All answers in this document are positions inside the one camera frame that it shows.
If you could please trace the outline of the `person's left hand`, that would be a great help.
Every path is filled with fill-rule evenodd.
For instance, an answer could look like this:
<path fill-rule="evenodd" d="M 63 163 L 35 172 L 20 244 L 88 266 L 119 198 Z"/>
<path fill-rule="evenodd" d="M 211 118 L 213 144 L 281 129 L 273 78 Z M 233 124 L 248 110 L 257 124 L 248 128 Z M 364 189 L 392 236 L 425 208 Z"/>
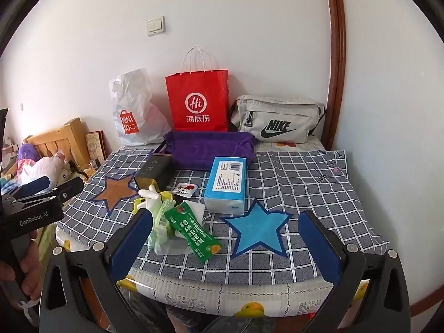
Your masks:
<path fill-rule="evenodd" d="M 32 300 L 37 300 L 41 295 L 41 263 L 38 257 L 38 244 L 35 239 L 38 237 L 37 231 L 30 234 L 30 244 L 26 255 L 20 262 L 22 272 L 25 278 L 22 282 L 23 292 Z"/>

